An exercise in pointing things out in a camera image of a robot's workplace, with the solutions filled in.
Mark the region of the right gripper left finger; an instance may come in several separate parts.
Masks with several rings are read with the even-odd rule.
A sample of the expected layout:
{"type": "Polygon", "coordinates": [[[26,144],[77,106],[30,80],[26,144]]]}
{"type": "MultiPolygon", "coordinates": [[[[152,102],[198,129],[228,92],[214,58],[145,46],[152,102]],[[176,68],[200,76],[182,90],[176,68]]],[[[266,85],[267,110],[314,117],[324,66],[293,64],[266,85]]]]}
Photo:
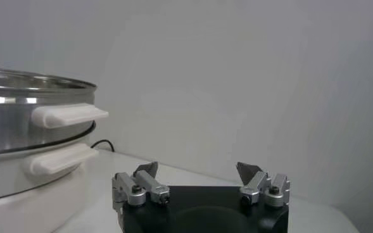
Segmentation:
{"type": "Polygon", "coordinates": [[[156,180],[158,163],[139,165],[132,174],[116,173],[112,179],[113,209],[118,218],[136,213],[170,218],[170,188],[156,180]]]}

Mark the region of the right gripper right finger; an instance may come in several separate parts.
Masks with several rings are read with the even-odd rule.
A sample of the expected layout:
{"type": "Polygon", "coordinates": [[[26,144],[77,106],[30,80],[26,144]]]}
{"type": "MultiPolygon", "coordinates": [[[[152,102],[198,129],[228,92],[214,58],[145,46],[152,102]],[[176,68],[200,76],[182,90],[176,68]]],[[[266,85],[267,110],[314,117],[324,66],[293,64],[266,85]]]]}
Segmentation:
{"type": "Polygon", "coordinates": [[[239,188],[241,202],[253,206],[263,199],[265,205],[282,208],[290,202],[291,183],[288,177],[278,173],[274,179],[257,165],[237,162],[238,174],[243,182],[239,188]]]}

